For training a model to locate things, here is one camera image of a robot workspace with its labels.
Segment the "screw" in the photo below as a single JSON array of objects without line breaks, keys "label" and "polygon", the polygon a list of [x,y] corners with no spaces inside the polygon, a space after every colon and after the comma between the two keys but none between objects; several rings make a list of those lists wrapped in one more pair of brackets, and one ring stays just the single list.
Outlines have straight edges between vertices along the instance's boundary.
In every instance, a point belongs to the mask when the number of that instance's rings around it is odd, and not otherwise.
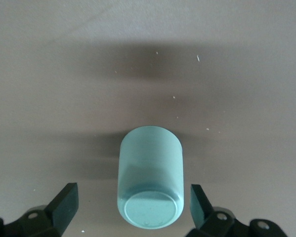
[{"label": "screw", "polygon": [[38,213],[34,212],[34,213],[31,213],[29,216],[28,216],[28,219],[34,219],[38,216]]},{"label": "screw", "polygon": [[268,224],[266,224],[264,221],[259,221],[257,223],[257,225],[261,228],[261,229],[264,229],[264,230],[268,230],[270,227]]},{"label": "screw", "polygon": [[225,220],[228,219],[227,216],[225,214],[223,214],[223,213],[218,213],[217,217],[218,217],[219,220],[222,220],[222,221],[225,221]]}]

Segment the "light blue cup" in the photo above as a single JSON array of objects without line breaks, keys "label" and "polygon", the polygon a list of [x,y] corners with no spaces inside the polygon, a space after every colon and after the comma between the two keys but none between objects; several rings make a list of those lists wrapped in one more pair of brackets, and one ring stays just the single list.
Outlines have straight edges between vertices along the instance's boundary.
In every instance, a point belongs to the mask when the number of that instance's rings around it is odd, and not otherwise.
[{"label": "light blue cup", "polygon": [[159,229],[176,221],[184,207],[182,145],[170,131],[144,126],[121,144],[118,210],[130,224]]}]

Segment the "plastic cup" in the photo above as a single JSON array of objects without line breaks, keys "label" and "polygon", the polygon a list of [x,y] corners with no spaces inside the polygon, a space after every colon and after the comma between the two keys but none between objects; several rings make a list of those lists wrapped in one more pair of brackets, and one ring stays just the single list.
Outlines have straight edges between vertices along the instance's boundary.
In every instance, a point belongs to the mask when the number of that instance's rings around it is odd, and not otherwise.
[{"label": "plastic cup", "polygon": [[118,210],[130,224],[159,229],[176,221],[184,207],[182,145],[170,131],[144,126],[121,144]]}]

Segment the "cup bottom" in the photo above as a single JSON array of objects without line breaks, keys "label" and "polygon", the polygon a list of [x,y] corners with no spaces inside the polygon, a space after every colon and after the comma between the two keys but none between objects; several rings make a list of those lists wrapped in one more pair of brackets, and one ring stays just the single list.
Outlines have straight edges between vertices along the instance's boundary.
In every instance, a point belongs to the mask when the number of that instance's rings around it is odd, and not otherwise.
[{"label": "cup bottom", "polygon": [[158,191],[144,191],[131,196],[125,203],[127,219],[144,229],[159,229],[177,218],[177,205],[169,195]]}]

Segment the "white surface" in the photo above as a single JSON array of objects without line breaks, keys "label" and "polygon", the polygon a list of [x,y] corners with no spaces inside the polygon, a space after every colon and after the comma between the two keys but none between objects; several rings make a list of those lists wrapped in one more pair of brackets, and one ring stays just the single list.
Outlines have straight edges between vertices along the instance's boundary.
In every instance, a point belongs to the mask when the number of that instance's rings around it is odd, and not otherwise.
[{"label": "white surface", "polygon": [[[141,125],[184,149],[185,208],[157,231],[117,210],[119,145]],[[191,183],[296,236],[296,0],[0,0],[0,216],[67,182],[65,237],[182,237]]]}]

